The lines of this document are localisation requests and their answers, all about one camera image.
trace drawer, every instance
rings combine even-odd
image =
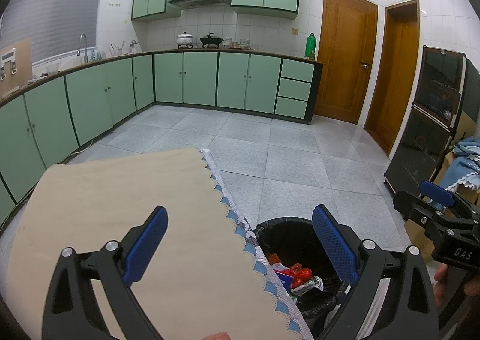
[[[285,99],[281,96],[277,97],[277,107],[275,108],[275,113],[278,115],[304,119],[306,109],[307,102],[294,99]]]
[[[311,78],[314,76],[314,69],[314,64],[294,61],[292,59],[284,59],[282,65],[282,77],[290,77],[291,79],[297,79],[311,83]]]
[[[278,96],[292,97],[294,99],[308,101],[310,87],[310,83],[280,78]]]

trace beige cloth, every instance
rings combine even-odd
[[[203,155],[187,148],[49,168],[20,222],[7,273],[7,303],[33,340],[62,248],[96,251],[141,225],[155,206],[169,227],[142,280],[132,290],[166,340],[195,340],[227,332],[232,340],[299,340],[276,298],[253,271],[220,203]],[[124,338],[102,287],[94,282],[113,336]]]

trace bottle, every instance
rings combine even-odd
[[[315,38],[314,33],[312,32],[307,38],[307,45],[305,47],[305,57],[309,58],[310,53],[313,52],[315,56],[315,47],[317,46],[317,39]]]

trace trash can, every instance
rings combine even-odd
[[[305,320],[325,317],[347,289],[347,284],[339,279],[313,229],[308,219],[283,217],[262,222],[254,230],[265,256],[277,254],[284,266],[300,263],[310,268],[313,275],[322,278],[323,292],[314,297],[307,297],[306,293],[297,300],[297,307]]]

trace metal screw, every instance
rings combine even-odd
[[[420,253],[420,249],[418,249],[416,246],[413,246],[413,245],[409,248],[409,251],[411,254],[415,256],[417,256]]]
[[[363,246],[364,246],[366,249],[375,249],[376,244],[375,244],[371,239],[366,239],[366,240],[363,242]]]
[[[61,255],[63,257],[68,257],[68,256],[71,256],[71,254],[73,253],[73,249],[71,248],[64,248],[63,251],[61,252]]]
[[[105,244],[105,249],[107,251],[114,251],[118,248],[119,244],[116,241],[109,241],[107,244]]]

